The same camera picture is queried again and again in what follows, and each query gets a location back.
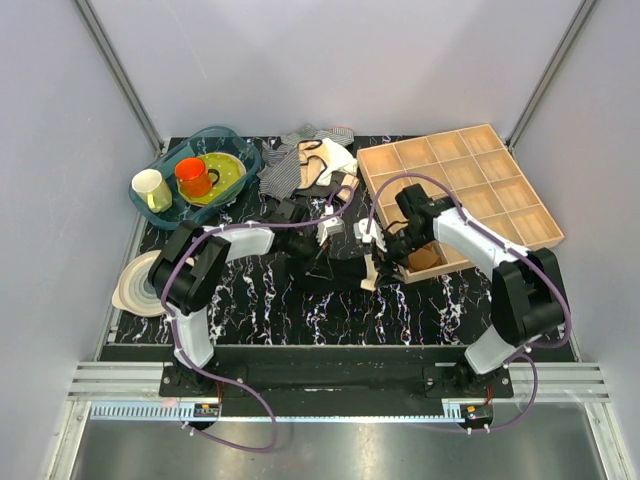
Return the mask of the black underwear beige waistband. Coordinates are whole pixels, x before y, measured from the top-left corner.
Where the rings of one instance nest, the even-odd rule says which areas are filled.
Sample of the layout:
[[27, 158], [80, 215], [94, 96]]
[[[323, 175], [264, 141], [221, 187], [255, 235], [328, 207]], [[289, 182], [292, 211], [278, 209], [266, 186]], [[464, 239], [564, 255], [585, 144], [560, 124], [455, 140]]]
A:
[[307, 260], [288, 258], [285, 265], [293, 286], [308, 294], [373, 292], [402, 282], [393, 264], [384, 263], [372, 253], [348, 259], [325, 254]]

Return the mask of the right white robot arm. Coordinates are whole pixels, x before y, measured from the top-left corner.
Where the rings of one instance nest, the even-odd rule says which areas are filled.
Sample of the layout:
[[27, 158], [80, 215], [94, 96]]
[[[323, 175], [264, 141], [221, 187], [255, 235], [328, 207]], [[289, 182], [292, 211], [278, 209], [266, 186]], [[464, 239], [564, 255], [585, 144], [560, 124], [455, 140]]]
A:
[[526, 346], [562, 326], [570, 336], [571, 311], [558, 260], [548, 248], [531, 250], [483, 225], [451, 194], [433, 199], [419, 184], [395, 196], [404, 227], [383, 235], [381, 251], [400, 264], [410, 254], [437, 241], [452, 247], [491, 281], [491, 326], [464, 353], [454, 371], [454, 384], [476, 396], [490, 383], [489, 373], [513, 359]]

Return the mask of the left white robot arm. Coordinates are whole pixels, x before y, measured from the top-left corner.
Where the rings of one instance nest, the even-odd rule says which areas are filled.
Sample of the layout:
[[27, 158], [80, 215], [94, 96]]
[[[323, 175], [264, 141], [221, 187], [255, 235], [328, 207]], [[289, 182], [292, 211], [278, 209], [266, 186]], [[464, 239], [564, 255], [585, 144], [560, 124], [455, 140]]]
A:
[[207, 305], [227, 264], [278, 252], [295, 259], [315, 258], [329, 237], [343, 229], [331, 205], [321, 218], [310, 220], [304, 206], [289, 200], [264, 220], [217, 227], [192, 221], [179, 224], [151, 265], [147, 280], [178, 334], [174, 356], [186, 366], [180, 381], [190, 393], [203, 396], [215, 386], [216, 372], [206, 365], [214, 355]]

